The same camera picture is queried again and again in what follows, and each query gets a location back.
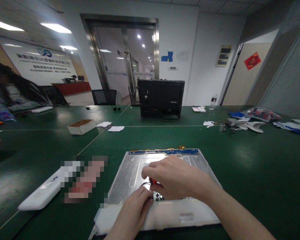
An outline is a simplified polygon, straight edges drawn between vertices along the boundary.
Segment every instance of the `silver metal plate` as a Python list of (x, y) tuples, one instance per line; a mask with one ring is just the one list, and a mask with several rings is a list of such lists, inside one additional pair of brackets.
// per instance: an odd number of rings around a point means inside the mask
[[(108, 204), (123, 203), (144, 182), (148, 182), (148, 179), (144, 180), (141, 177), (142, 168), (165, 157), (164, 153), (129, 155), (129, 152), (126, 152), (108, 193)], [(199, 154), (179, 155), (178, 157), (208, 173), (215, 183), (222, 187), (200, 149)]]

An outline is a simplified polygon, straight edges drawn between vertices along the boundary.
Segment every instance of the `plastic bag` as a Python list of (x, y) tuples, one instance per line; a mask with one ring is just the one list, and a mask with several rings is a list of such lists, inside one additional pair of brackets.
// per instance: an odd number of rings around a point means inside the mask
[(281, 116), (262, 107), (253, 107), (242, 112), (246, 117), (259, 119), (263, 122), (270, 122), (281, 119)]

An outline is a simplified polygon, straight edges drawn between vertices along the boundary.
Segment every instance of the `reception desk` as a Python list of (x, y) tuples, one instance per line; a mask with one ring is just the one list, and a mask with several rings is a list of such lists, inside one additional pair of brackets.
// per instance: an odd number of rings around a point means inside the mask
[(64, 96), (91, 91), (89, 82), (52, 83), (60, 89)]

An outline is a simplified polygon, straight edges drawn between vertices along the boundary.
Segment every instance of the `human hand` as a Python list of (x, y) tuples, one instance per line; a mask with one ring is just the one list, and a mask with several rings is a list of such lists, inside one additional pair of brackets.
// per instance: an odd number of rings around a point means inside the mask
[(148, 209), (153, 203), (151, 196), (152, 192), (143, 186), (134, 191), (124, 202), (117, 220), (105, 239), (133, 240), (143, 226)]
[(209, 186), (214, 184), (207, 173), (173, 154), (145, 166), (141, 176), (143, 179), (151, 177), (158, 181), (160, 184), (151, 185), (150, 190), (159, 192), (167, 200), (202, 198), (202, 192), (207, 193)]

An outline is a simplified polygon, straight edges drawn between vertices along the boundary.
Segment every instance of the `plastic bottle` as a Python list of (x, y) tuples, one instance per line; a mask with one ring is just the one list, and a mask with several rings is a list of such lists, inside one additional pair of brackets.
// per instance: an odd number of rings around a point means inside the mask
[(210, 110), (214, 110), (214, 107), (216, 106), (216, 103), (217, 103), (217, 98), (218, 98), (218, 95), (215, 93), (211, 98), (211, 103), (210, 103), (210, 107), (209, 107)]
[(7, 109), (5, 106), (3, 106), (0, 103), (0, 120), (15, 120), (14, 116), (12, 115), (12, 113), (9, 111), (9, 109)]

